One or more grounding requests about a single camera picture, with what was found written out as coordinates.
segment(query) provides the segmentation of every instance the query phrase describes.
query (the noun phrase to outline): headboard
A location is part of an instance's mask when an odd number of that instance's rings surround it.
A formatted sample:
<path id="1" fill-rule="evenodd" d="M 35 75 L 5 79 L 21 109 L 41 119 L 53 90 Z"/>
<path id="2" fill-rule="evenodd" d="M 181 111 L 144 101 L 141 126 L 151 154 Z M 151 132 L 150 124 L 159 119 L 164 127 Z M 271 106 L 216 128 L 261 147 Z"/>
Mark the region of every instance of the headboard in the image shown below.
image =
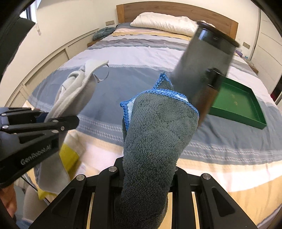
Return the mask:
<path id="1" fill-rule="evenodd" d="M 203 20 L 213 24 L 217 29 L 236 38 L 238 22 L 221 14 L 198 7 L 176 2 L 147 1 L 121 4 L 116 6 L 118 22 L 132 22 L 143 12 L 169 14 L 176 17 L 187 16 L 193 21 Z"/>

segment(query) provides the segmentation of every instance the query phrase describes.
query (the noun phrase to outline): white pillow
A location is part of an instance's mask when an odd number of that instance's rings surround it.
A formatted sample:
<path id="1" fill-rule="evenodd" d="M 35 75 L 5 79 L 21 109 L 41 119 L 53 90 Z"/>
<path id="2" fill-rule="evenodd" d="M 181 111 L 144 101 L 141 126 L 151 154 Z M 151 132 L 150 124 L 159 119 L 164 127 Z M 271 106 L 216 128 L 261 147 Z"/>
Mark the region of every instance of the white pillow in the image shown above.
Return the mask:
<path id="1" fill-rule="evenodd" d="M 139 14 L 134 21 L 130 23 L 130 25 L 134 27 L 160 29 L 167 32 L 183 34 L 189 37 L 192 37 L 198 28 L 197 22 L 192 21 L 188 17 L 175 17 L 172 15 L 153 12 L 144 12 Z"/>

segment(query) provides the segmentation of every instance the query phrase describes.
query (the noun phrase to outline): bed sheet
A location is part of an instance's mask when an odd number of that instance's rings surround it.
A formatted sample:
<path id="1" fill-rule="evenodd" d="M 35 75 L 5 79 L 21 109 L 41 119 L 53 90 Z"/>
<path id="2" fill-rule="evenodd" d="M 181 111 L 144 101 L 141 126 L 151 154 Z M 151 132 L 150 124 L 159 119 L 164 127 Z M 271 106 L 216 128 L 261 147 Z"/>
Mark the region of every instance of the bed sheet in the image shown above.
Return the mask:
<path id="1" fill-rule="evenodd" d="M 162 71 L 169 76 L 190 39 L 121 25 L 111 36 L 62 65 L 33 91 L 29 103 L 49 111 L 69 73 L 90 58 L 109 60 L 109 68 L 95 72 L 99 78 L 109 72 L 108 78 L 97 85 L 79 115 L 76 132 L 86 151 L 77 174 L 96 175 L 122 156 L 123 111 L 119 103 L 151 88 Z M 207 115 L 177 165 L 195 175 L 210 173 L 255 224 L 266 228 L 282 203 L 282 116 L 261 80 L 238 56 L 233 57 L 227 77 L 253 90 L 267 127 L 260 130 Z"/>

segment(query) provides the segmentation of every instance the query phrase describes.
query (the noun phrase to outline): human hand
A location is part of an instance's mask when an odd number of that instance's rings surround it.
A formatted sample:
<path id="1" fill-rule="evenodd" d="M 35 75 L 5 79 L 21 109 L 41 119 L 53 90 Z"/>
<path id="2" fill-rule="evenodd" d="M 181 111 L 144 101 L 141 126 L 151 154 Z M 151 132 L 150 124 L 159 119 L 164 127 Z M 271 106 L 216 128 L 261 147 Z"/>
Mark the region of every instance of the human hand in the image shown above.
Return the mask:
<path id="1" fill-rule="evenodd" d="M 6 188 L 0 189 L 0 199 L 10 216 L 14 217 L 14 214 L 17 210 L 17 200 L 14 184 L 11 184 Z"/>

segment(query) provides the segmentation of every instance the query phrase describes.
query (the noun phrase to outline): light switch plate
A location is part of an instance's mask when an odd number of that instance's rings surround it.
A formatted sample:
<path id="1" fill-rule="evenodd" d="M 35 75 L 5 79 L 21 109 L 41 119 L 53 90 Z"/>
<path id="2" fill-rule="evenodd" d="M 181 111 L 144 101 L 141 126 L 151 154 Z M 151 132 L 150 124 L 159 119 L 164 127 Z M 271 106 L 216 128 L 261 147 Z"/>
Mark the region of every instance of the light switch plate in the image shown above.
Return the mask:
<path id="1" fill-rule="evenodd" d="M 114 20 L 112 20 L 112 21 L 106 21 L 106 25 L 114 25 Z"/>
<path id="2" fill-rule="evenodd" d="M 246 42 L 243 43 L 243 46 L 246 47 L 247 49 L 250 49 L 250 47 L 251 47 L 251 46 L 250 46 L 249 44 L 247 44 Z"/>

